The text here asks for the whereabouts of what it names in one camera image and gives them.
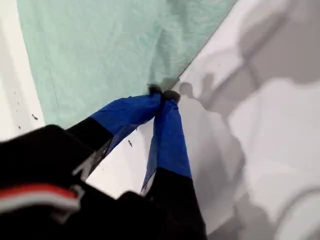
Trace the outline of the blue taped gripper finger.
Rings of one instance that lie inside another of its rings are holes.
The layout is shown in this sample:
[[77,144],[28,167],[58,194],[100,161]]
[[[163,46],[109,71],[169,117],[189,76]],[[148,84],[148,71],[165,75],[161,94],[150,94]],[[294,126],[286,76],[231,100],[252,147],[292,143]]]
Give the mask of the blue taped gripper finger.
[[206,226],[196,197],[178,108],[180,98],[173,90],[162,94],[153,122],[143,193],[157,208],[160,239],[205,240]]
[[114,100],[68,128],[68,133],[93,150],[72,174],[86,180],[123,139],[155,117],[161,103],[161,87],[150,84],[148,94]]

